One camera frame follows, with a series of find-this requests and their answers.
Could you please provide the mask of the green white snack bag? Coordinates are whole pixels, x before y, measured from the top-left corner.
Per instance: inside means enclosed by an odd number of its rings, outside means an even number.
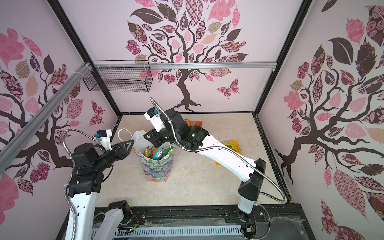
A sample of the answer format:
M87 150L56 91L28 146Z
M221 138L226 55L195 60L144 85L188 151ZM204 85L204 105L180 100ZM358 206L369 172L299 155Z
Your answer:
M163 154L162 159L164 159L166 156L170 155L174 150L174 146L170 146Z

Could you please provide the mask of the teal snack packet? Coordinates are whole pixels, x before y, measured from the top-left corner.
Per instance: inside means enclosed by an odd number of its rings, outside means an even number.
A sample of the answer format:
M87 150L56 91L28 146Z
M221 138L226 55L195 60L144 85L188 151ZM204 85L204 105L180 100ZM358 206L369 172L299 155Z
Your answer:
M160 160L163 156L163 148L152 148L152 159L153 160Z

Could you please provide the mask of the patterned paper gift bag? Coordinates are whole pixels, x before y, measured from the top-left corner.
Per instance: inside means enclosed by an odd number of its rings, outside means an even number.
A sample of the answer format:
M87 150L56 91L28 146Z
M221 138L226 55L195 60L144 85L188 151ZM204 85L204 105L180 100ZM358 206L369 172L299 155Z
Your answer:
M136 131L133 134L128 129L120 129L118 131L118 138L121 141L134 140L133 150L137 155L142 169L144 171L145 177L149 182L166 182L173 166L174 151L166 156L164 159L153 160L152 158L146 158L144 156L144 151L147 147L150 148L159 148L154 147L149 141L145 140L143 135L145 131ZM174 146L170 143L165 143L160 147L163 148L165 152L170 146Z

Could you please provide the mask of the yellow mango snack bag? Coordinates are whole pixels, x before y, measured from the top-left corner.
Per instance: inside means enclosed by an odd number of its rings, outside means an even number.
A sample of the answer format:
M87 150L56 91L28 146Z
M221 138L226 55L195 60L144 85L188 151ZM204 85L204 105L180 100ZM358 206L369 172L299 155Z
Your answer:
M242 154L240 145L239 145L237 140L232 140L232 141L223 143L223 145L225 145L226 147L234 150L235 152L237 152L240 155Z

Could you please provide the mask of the orange white snack packet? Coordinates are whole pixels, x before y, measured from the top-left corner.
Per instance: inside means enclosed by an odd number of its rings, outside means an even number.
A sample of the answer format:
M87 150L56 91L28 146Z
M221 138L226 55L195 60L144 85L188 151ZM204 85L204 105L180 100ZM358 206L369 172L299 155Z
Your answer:
M152 152L152 148L147 147L147 148L145 149L145 151L144 151L144 156L145 156L146 158L151 158L151 157L152 157L152 154L153 154L153 152Z

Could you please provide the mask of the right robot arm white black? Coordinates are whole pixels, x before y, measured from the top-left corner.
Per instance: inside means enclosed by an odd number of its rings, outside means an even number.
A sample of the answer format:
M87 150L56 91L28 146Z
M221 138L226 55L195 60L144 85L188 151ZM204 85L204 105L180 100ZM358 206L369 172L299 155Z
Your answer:
M266 162L249 159L219 142L200 126L189 126L174 109L164 110L150 98L153 105L145 117L153 129L144 135L154 147L165 143L177 145L189 153L197 153L214 160L241 180L238 193L241 196L238 210L249 215L260 195L285 204L287 196L271 178L265 174Z

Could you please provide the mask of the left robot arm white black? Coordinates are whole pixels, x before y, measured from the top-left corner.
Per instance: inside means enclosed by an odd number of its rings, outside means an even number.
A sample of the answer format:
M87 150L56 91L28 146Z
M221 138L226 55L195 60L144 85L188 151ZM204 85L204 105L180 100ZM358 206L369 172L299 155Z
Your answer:
M104 171L112 169L114 163L125 159L131 153L134 140L120 141L112 145L111 130L100 130L93 136L77 130L95 142L82 144L71 152L66 136L71 129L62 134L62 144L73 162L73 170L64 188L64 196L70 208L65 238L67 240L112 240L120 223L132 217L127 201L109 204L104 219L96 234L93 234L93 222L96 204L100 196L102 183L107 179Z

